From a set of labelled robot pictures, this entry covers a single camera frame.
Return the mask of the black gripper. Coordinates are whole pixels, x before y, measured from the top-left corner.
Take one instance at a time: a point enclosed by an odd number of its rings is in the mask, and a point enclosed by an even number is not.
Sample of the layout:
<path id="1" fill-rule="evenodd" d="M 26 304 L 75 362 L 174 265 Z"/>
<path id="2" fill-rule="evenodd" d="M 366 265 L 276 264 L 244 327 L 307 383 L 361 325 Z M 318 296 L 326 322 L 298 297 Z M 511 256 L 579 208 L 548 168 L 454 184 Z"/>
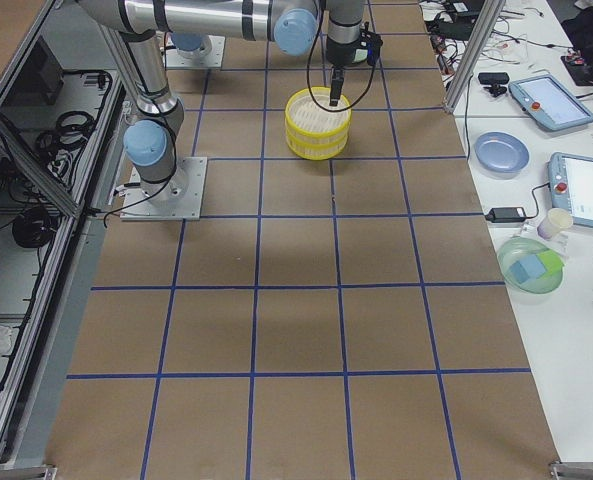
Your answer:
<path id="1" fill-rule="evenodd" d="M 363 48 L 359 42 L 342 44 L 338 42 L 327 42 L 325 46 L 325 56 L 328 63 L 333 67 L 331 73 L 329 105 L 337 106 L 338 97 L 342 94 L 344 85 L 345 70 L 343 68 L 354 66 L 353 58 L 355 50 Z"/>

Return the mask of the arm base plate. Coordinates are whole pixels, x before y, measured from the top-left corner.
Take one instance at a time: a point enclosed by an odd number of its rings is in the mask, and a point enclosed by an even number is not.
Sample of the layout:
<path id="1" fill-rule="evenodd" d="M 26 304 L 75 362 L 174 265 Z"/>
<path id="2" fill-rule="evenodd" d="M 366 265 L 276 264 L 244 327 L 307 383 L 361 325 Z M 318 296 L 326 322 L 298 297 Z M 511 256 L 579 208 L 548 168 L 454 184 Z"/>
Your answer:
<path id="1" fill-rule="evenodd" d="M 224 49 L 222 36 L 172 33 L 165 42 L 163 63 L 170 70 L 218 69 Z"/>
<path id="2" fill-rule="evenodd" d="M 137 187 L 126 190 L 125 209 L 119 212 L 124 221 L 197 221 L 201 216 L 207 174 L 206 157 L 183 157 L 175 175 L 161 193 L 161 185 L 143 184 L 137 169 L 131 169 L 130 182 Z"/>

